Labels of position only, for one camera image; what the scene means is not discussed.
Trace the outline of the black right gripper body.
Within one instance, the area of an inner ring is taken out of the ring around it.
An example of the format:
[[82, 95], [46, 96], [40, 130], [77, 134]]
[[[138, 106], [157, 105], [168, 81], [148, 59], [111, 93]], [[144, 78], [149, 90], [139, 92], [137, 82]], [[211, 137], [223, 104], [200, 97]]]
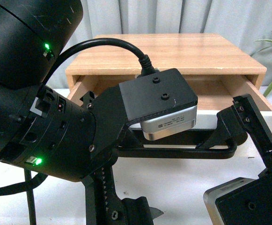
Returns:
[[237, 96], [233, 102], [217, 113], [217, 127], [201, 147], [213, 147], [217, 138], [248, 133], [265, 169], [258, 179], [219, 197], [215, 204], [224, 225], [272, 225], [272, 133], [251, 95]]

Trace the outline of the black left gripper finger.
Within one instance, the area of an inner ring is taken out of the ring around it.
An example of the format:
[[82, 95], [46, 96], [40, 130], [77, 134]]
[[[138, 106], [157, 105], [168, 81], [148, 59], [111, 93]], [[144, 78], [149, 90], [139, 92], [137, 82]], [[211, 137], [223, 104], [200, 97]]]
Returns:
[[128, 225], [153, 225], [153, 220], [164, 214], [160, 209], [150, 207], [144, 196], [137, 199], [124, 198], [121, 202]]

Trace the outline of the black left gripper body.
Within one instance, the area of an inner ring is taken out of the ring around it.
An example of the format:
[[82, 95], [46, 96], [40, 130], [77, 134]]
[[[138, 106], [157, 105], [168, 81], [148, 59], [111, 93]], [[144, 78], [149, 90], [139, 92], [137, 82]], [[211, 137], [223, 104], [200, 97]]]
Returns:
[[122, 82], [93, 101], [96, 131], [85, 186], [88, 225], [127, 225], [116, 195], [112, 166], [128, 128], [198, 104], [198, 97], [176, 69]]

